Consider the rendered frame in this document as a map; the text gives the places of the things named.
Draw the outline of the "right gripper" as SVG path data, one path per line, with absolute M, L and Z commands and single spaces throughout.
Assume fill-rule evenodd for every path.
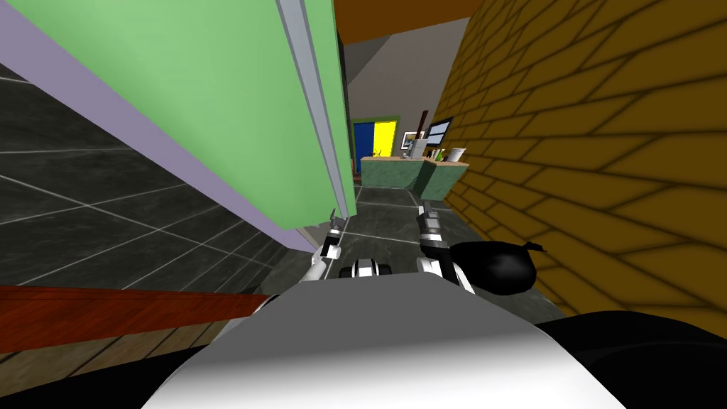
M 442 241 L 439 215 L 430 203 L 423 203 L 417 215 L 417 224 L 420 229 L 420 241 Z

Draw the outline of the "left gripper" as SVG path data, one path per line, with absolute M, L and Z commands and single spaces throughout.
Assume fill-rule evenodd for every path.
M 329 228 L 330 230 L 328 231 L 323 246 L 321 247 L 320 256 L 322 258 L 337 260 L 340 257 L 341 253 L 339 242 L 341 240 L 342 231 L 341 227 L 337 226 L 337 216 L 335 208 L 332 210 L 332 213 L 330 215 Z

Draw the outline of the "green counter with items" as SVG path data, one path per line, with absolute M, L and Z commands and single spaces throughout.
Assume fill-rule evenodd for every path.
M 356 166 L 364 187 L 412 190 L 422 200 L 443 200 L 468 165 L 428 157 L 363 157 Z

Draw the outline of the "blue and yellow door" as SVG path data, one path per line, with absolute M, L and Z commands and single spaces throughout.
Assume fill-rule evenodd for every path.
M 355 159 L 392 156 L 399 121 L 399 116 L 354 119 Z

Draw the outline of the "dark framed window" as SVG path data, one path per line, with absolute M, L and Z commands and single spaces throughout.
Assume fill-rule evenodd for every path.
M 441 146 L 453 119 L 453 117 L 449 117 L 447 119 L 436 121 L 430 124 L 425 134 L 427 139 L 427 147 L 438 148 L 439 146 Z

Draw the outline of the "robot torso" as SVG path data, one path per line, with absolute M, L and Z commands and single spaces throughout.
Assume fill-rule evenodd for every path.
M 527 320 L 432 273 L 298 283 L 142 409 L 625 409 Z

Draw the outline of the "red-brown wooden board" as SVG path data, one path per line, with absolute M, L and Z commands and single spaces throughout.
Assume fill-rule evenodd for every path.
M 0 285 L 0 354 L 248 317 L 267 295 Z

